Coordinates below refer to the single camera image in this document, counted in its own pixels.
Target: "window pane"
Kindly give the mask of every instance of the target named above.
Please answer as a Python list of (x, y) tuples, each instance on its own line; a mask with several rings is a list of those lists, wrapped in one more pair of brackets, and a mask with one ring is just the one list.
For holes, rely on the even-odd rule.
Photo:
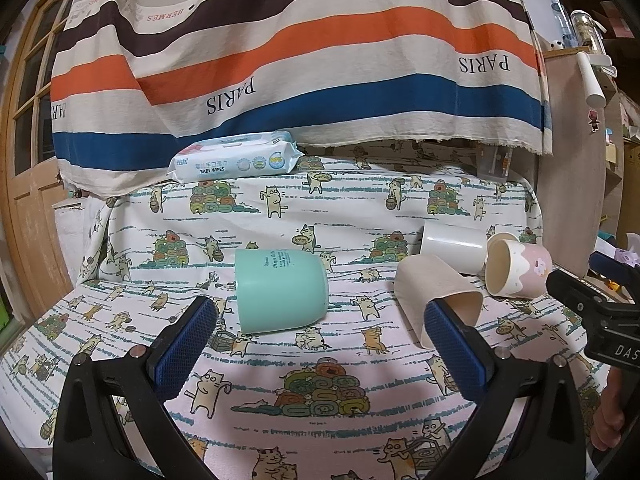
[(52, 6), (49, 7), (49, 9), (45, 10), (44, 14), (42, 15), (42, 21), (40, 22), (40, 25), (38, 25), (36, 37), (33, 38), (33, 44), (38, 43), (51, 30), (58, 10), (60, 10), (60, 5), (62, 5), (62, 0), (56, 1)]
[(55, 155), (53, 135), (51, 134), (51, 97), (49, 94), (40, 99), (38, 112), (38, 162)]
[(53, 44), (51, 45), (51, 52), (49, 53), (49, 59), (47, 59), (47, 67), (44, 71), (44, 79), (42, 86), (51, 81), (51, 72), (53, 70), (53, 62), (56, 60), (56, 54), (58, 53), (58, 40), (60, 39), (60, 33), (57, 33), (53, 38)]
[(31, 118), (33, 106), (15, 120), (14, 167), (20, 174), (31, 167)]
[(38, 72), (40, 71), (40, 62), (44, 54), (44, 47), (31, 56), (24, 67), (24, 79), (20, 88), (20, 100), (18, 107), (27, 102), (29, 97), (36, 93), (36, 83), (38, 81)]

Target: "human hand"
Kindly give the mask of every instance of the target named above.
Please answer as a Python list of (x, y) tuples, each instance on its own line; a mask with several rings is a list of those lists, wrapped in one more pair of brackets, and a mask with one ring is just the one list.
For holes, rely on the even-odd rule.
[(625, 415), (620, 408), (622, 370), (611, 367), (607, 376), (607, 386), (600, 395), (600, 406), (593, 415), (591, 443), (601, 451), (616, 447), (620, 442), (620, 430), (625, 423)]

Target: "cat pattern fabric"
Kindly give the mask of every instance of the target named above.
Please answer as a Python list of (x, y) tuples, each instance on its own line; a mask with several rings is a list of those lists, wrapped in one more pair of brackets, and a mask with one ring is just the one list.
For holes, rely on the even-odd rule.
[[(86, 249), (82, 283), (0, 360), (2, 419), (20, 446), (50, 446), (76, 352), (100, 360), (150, 345), (204, 295), (216, 305), (216, 329), (165, 407), (220, 480), (423, 479), (473, 405), (438, 353), (407, 330), (392, 292), (396, 265), (419, 251), (425, 222), (542, 235), (524, 181), (508, 182), (498, 202), (495, 185), (472, 176), (475, 151), (456, 152), (452, 163), (452, 150), (437, 144), (310, 150), (288, 175), (167, 183), (161, 203), (151, 188), (110, 200)], [(309, 193), (309, 173), (331, 176), (318, 179), (322, 193)], [(422, 186), (410, 186), (418, 178)], [(393, 181), (400, 195), (389, 208)], [(474, 220), (478, 196), (484, 213)], [(247, 247), (327, 253), (326, 317), (296, 330), (243, 333), (233, 265), (235, 249)], [(480, 278), (468, 280), (486, 295)], [(526, 305), (486, 297), (477, 329), (518, 357), (564, 355), (584, 399), (604, 384), (607, 367), (580, 354), (584, 329), (548, 297)], [(43, 381), (30, 373), (41, 355), (60, 359)], [(120, 399), (117, 407), (133, 431), (130, 406)], [(514, 429), (509, 422), (484, 470), (500, 462)], [(134, 448), (155, 471), (148, 452)]]

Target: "wooden door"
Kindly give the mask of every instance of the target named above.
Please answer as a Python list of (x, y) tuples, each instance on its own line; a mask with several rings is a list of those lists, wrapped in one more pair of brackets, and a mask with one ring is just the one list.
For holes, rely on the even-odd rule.
[(57, 178), (49, 97), (56, 44), (71, 1), (38, 0), (12, 63), (0, 124), (2, 221), (35, 317), (72, 290), (52, 208), (67, 192)]

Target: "cup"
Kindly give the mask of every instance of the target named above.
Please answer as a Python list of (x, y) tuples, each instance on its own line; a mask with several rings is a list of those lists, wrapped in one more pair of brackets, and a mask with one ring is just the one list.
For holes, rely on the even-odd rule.
[(546, 292), (552, 270), (551, 255), (542, 245), (496, 240), (486, 258), (486, 290), (492, 296), (533, 300)]
[(484, 266), (486, 244), (485, 231), (427, 220), (420, 254), (434, 254), (460, 274), (477, 274)]
[(236, 297), (243, 333), (276, 332), (324, 317), (329, 285), (322, 260), (315, 254), (238, 249)]
[(407, 256), (396, 270), (394, 293), (423, 348), (434, 348), (424, 328), (424, 309), (444, 298), (463, 323), (473, 326), (482, 309), (482, 292), (434, 254)]

